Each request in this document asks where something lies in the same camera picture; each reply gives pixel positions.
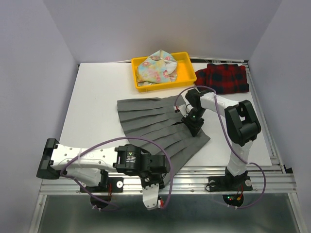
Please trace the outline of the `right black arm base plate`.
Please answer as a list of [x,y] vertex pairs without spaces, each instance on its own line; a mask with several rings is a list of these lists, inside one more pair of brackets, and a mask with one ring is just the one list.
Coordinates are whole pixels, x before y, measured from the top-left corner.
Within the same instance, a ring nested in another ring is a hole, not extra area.
[[208,183],[205,186],[208,192],[237,192],[237,191],[252,191],[252,182],[249,176],[227,177],[227,176],[213,176],[208,177]]

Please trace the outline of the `red black plaid skirt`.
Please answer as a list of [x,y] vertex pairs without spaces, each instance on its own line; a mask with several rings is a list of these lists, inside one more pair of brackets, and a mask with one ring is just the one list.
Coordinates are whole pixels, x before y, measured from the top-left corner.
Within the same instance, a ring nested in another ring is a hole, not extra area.
[[250,90],[245,66],[207,64],[206,68],[196,71],[195,74],[196,86],[210,87],[218,95],[247,93]]

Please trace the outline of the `grey skirt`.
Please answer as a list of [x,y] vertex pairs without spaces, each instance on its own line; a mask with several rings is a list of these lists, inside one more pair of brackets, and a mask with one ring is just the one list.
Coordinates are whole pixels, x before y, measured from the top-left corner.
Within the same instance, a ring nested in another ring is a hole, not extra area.
[[129,142],[152,155],[161,150],[137,137],[152,140],[169,155],[174,176],[209,140],[203,130],[193,137],[175,106],[185,104],[176,96],[166,98],[125,99],[117,102],[117,112],[122,130]]

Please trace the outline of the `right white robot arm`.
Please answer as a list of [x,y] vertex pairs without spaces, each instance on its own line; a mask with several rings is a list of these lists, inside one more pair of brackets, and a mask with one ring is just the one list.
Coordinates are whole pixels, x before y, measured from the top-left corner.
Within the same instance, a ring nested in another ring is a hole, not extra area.
[[197,136],[201,130],[205,110],[211,110],[218,115],[225,139],[231,150],[229,162],[223,176],[208,178],[208,192],[251,191],[252,183],[248,176],[247,164],[250,149],[261,125],[250,101],[234,101],[218,96],[211,89],[187,91],[186,100],[191,110],[186,112],[182,122],[187,126],[192,136]]

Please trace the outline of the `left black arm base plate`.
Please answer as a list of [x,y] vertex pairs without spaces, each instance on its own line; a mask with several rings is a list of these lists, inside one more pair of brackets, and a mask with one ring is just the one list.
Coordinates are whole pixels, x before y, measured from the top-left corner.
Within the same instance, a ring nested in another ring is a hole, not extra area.
[[124,185],[124,178],[123,177],[110,177],[108,172],[105,170],[100,170],[99,172],[99,181],[95,182],[97,186],[87,186],[86,184],[82,183],[84,188],[91,192],[91,193],[122,193],[123,192],[123,185]]

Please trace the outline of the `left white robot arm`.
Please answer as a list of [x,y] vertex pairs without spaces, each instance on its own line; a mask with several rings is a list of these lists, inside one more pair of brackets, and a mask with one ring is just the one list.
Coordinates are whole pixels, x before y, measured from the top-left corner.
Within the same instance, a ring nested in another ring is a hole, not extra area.
[[55,138],[49,138],[36,176],[45,180],[69,176],[93,192],[104,192],[108,187],[109,172],[138,176],[143,187],[158,184],[163,188],[164,175],[169,171],[170,165],[163,153],[152,155],[132,144],[88,151],[64,146]]

